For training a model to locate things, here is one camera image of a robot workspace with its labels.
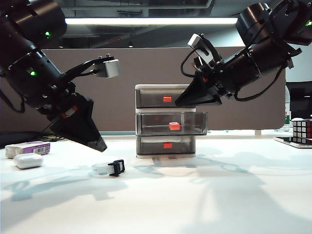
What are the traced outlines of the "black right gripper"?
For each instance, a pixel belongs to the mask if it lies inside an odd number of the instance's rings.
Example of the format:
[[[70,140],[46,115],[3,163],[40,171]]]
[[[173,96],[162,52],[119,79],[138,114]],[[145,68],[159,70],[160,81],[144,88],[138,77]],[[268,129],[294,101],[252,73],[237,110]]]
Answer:
[[[179,107],[221,105],[221,98],[234,99],[235,91],[229,90],[224,63],[211,62],[209,66],[201,58],[195,58],[195,77],[186,90],[176,99]]]

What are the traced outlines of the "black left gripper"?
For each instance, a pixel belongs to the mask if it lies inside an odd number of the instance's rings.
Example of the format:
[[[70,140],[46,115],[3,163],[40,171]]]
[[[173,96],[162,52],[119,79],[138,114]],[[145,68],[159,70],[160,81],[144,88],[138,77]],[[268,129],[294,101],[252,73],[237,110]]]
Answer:
[[[36,90],[36,109],[51,131],[63,138],[104,152],[107,146],[92,120],[94,102],[76,92],[74,83],[46,85]]]

